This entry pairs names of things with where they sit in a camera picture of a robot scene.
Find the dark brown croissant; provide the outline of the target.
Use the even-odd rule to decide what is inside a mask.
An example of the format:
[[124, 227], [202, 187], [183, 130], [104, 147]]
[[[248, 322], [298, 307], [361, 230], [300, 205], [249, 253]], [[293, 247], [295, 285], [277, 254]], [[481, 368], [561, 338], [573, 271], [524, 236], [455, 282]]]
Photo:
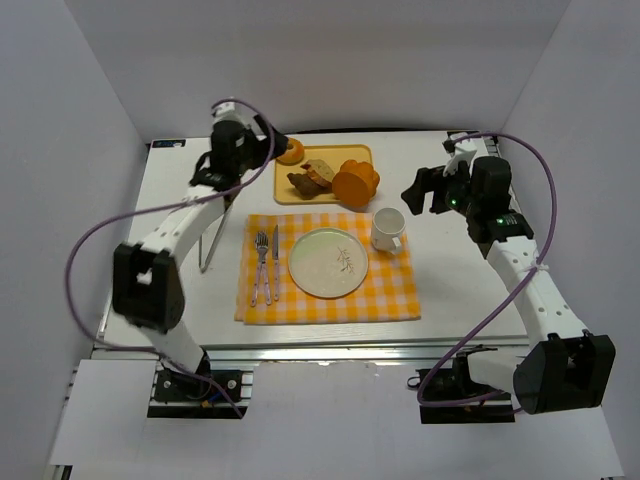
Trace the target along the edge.
[[326, 192], [326, 188], [307, 174], [289, 173], [287, 179], [302, 199], [311, 199]]

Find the large orange brioche loaf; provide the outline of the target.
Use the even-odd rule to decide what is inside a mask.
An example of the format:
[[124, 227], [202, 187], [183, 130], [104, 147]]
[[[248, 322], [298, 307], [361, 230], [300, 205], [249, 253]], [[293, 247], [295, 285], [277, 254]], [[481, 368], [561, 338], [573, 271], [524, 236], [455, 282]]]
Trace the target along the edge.
[[332, 192], [343, 205], [359, 209], [376, 195], [379, 182], [380, 176], [370, 163], [350, 159], [335, 174]]

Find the white foam board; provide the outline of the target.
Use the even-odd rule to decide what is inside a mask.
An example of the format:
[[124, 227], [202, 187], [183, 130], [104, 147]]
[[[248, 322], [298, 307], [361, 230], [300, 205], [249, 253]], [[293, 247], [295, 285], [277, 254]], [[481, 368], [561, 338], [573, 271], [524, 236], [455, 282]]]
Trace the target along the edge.
[[257, 367], [241, 419], [151, 419], [147, 361], [81, 363], [51, 454], [75, 479], [600, 479], [622, 467], [598, 409], [425, 425], [409, 369]]

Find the pale green ceramic plate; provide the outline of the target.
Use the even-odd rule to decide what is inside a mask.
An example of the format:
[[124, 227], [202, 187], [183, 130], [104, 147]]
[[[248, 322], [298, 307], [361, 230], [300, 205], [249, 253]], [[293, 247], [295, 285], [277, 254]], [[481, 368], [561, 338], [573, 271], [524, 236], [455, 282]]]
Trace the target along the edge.
[[321, 299], [357, 290], [368, 273], [363, 244], [344, 230], [322, 227], [303, 234], [288, 254], [289, 274], [302, 291]]

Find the round bagel bun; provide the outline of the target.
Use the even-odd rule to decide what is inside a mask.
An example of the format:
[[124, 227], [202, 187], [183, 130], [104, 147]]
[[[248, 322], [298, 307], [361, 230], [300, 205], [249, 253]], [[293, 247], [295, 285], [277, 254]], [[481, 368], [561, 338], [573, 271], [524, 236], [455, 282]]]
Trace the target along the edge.
[[276, 158], [276, 161], [282, 165], [296, 165], [304, 159], [305, 148], [303, 144], [294, 138], [288, 140], [285, 151]]

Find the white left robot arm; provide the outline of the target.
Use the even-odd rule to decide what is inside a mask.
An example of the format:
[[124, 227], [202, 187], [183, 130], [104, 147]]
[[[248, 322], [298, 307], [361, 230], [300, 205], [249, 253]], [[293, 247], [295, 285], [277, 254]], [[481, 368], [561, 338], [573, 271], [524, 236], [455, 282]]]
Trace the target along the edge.
[[122, 243], [113, 256], [112, 310], [138, 329], [180, 375], [203, 377], [208, 357], [182, 316], [186, 301], [180, 267], [205, 230], [223, 219], [239, 194], [243, 175], [287, 151], [288, 138], [256, 115], [260, 139], [234, 113], [213, 123], [209, 150], [196, 161], [184, 207], [134, 244]]

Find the seeded bread slice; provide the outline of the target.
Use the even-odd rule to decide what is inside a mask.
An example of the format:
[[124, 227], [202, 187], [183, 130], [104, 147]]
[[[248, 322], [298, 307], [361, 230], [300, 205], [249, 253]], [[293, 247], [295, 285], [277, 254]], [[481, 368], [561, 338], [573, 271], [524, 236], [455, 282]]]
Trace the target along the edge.
[[306, 171], [306, 174], [319, 185], [322, 185], [326, 189], [330, 188], [335, 176], [333, 169], [325, 161], [320, 159], [310, 159], [306, 162], [309, 162], [312, 166], [309, 171]]

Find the pink-handled knife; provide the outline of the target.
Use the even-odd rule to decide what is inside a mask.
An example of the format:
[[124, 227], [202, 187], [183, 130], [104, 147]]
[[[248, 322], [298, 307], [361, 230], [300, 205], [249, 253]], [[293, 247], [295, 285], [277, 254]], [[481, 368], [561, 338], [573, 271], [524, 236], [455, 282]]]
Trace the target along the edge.
[[279, 301], [280, 298], [280, 273], [279, 273], [279, 226], [276, 224], [272, 237], [272, 259], [274, 267], [274, 289], [273, 299]]

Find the stainless steel tongs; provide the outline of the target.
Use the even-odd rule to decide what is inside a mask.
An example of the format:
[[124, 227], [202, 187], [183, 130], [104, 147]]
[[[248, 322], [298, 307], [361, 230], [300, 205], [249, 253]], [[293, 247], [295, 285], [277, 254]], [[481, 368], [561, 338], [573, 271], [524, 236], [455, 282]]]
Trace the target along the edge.
[[234, 203], [235, 195], [226, 195], [223, 197], [222, 214], [209, 226], [198, 241], [198, 267], [199, 271], [204, 274], [209, 268], [214, 257], [216, 249], [221, 241], [226, 224], [230, 218]]

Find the white ceramic mug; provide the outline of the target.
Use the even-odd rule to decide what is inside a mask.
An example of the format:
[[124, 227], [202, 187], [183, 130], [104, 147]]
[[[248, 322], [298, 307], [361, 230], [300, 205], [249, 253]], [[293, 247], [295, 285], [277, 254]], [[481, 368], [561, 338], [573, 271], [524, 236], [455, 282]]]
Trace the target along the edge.
[[398, 254], [403, 249], [401, 238], [405, 227], [405, 217], [399, 210], [391, 207], [378, 210], [372, 216], [372, 246], [381, 252]]

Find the pink-handled fork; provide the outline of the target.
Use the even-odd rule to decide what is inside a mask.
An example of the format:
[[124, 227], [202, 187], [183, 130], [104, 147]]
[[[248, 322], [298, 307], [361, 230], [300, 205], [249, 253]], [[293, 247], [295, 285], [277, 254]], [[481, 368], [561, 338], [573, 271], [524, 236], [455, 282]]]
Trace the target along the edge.
[[260, 282], [264, 284], [265, 301], [267, 305], [272, 303], [269, 276], [266, 266], [266, 254], [269, 250], [269, 240], [265, 231], [259, 231], [254, 240], [254, 246], [258, 255], [255, 279], [253, 283], [251, 306], [256, 307]]

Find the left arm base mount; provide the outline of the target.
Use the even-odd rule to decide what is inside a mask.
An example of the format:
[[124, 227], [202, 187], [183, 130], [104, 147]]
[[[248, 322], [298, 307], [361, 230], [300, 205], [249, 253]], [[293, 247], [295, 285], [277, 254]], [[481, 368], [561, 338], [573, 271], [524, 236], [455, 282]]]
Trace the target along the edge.
[[152, 383], [147, 417], [151, 419], [235, 419], [239, 416], [222, 394], [224, 391], [245, 414], [253, 383], [249, 371], [212, 369], [219, 385], [196, 380], [166, 367], [158, 367]]

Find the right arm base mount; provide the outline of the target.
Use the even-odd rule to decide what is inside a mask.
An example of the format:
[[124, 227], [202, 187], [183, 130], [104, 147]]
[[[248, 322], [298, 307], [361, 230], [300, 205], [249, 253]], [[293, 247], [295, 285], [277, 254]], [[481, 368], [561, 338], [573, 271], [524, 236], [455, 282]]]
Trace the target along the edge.
[[467, 366], [469, 353], [475, 351], [494, 351], [494, 347], [479, 345], [464, 348], [453, 357], [449, 367], [441, 367], [429, 382], [422, 399], [427, 401], [452, 401], [468, 399], [492, 393], [491, 399], [472, 402], [455, 407], [427, 408], [419, 407], [423, 425], [462, 425], [462, 424], [501, 424], [514, 423], [521, 411], [514, 408], [509, 393], [495, 394], [495, 389], [471, 381], [463, 368]]

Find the yellow checkered cloth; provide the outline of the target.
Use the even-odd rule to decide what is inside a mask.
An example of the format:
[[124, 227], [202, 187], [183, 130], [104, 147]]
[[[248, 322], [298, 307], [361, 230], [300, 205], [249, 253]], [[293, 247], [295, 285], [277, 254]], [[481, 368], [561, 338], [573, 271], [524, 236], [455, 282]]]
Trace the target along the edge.
[[[280, 298], [273, 299], [274, 267], [272, 237], [279, 226]], [[388, 322], [416, 320], [421, 315], [409, 249], [398, 254], [376, 250], [371, 244], [372, 217], [365, 213], [303, 213], [251, 215], [245, 224], [235, 318], [248, 325]], [[288, 270], [288, 254], [303, 234], [322, 227], [344, 230], [365, 247], [369, 267], [366, 278], [354, 292], [336, 299], [321, 299], [296, 286]], [[260, 282], [258, 302], [251, 306], [258, 255], [254, 240], [259, 231], [269, 239], [266, 261], [272, 304], [265, 302]]]

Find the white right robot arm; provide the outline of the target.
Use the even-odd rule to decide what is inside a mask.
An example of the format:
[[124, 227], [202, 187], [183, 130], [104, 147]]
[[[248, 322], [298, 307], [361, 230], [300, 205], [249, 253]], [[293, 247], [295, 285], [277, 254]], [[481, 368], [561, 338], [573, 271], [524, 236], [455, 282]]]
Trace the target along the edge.
[[445, 167], [421, 168], [402, 200], [421, 214], [462, 215], [471, 240], [498, 274], [525, 327], [530, 349], [518, 357], [496, 347], [463, 346], [447, 355], [452, 365], [439, 378], [429, 371], [418, 387], [429, 408], [481, 403], [508, 394], [528, 414], [601, 405], [616, 349], [607, 335], [595, 335], [576, 316], [542, 262], [533, 231], [511, 207], [512, 172], [499, 157], [463, 161], [452, 174]]

